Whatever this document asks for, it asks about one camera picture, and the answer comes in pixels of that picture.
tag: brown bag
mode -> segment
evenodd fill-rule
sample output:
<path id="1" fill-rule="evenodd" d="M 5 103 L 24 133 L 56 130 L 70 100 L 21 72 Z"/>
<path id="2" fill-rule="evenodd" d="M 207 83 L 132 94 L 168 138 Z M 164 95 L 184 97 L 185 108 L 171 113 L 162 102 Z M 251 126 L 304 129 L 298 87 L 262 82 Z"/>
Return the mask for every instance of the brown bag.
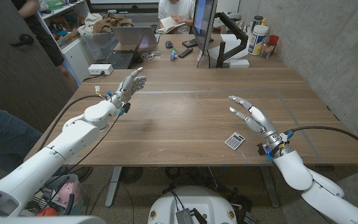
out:
<path id="1" fill-rule="evenodd" d="M 93 33 L 98 34 L 102 32 L 111 32 L 110 27 L 120 27 L 120 26 L 132 26 L 133 23 L 129 22 L 127 18 L 114 15 L 113 13 L 107 13 L 105 19 L 95 22 L 93 25 Z"/>

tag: laptop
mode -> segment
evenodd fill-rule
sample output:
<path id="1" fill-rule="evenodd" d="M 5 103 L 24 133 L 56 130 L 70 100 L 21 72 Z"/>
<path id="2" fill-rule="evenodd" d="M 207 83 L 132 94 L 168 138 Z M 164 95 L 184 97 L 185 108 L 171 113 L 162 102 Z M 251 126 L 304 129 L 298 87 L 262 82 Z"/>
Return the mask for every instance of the laptop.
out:
<path id="1" fill-rule="evenodd" d="M 143 36 L 144 33 L 137 40 L 135 50 L 113 50 L 106 61 L 112 65 L 113 69 L 128 69 L 133 63 L 142 63 L 143 59 L 138 54 L 138 50 Z"/>
<path id="2" fill-rule="evenodd" d="M 142 34 L 144 34 L 144 36 L 141 46 L 157 45 L 160 38 L 159 35 L 154 34 L 153 27 L 110 27 L 110 29 L 121 45 L 137 44 L 139 36 Z"/>

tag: calculator display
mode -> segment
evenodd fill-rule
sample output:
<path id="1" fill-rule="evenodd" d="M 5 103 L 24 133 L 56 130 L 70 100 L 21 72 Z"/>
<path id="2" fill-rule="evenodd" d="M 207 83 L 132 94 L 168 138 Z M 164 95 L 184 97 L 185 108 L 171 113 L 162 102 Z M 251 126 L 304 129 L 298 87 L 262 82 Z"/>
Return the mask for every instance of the calculator display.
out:
<path id="1" fill-rule="evenodd" d="M 237 137 L 237 136 L 233 136 L 235 139 L 237 139 L 238 141 L 241 141 L 241 139 L 239 138 L 239 137 Z"/>

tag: keyboard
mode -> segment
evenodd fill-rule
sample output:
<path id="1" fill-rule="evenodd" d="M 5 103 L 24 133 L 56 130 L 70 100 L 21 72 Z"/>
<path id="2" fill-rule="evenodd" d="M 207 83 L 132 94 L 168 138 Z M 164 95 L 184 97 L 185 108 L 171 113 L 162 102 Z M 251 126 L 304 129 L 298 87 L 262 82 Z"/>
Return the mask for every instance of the keyboard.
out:
<path id="1" fill-rule="evenodd" d="M 133 56 L 133 50 L 117 50 L 111 53 L 107 61 L 111 63 L 113 69 L 128 69 Z"/>

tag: white shirt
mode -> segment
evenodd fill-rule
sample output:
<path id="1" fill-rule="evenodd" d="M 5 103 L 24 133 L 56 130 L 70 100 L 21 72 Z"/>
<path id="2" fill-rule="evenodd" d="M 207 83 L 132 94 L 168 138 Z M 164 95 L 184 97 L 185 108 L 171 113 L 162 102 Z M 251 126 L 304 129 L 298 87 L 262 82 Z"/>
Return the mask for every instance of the white shirt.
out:
<path id="1" fill-rule="evenodd" d="M 172 4 L 169 0 L 160 0 L 158 4 L 158 18 L 164 19 L 172 14 L 178 14 L 182 19 L 193 19 L 195 0 L 178 0 Z M 190 26 L 185 24 L 178 27 L 175 34 L 189 34 Z"/>

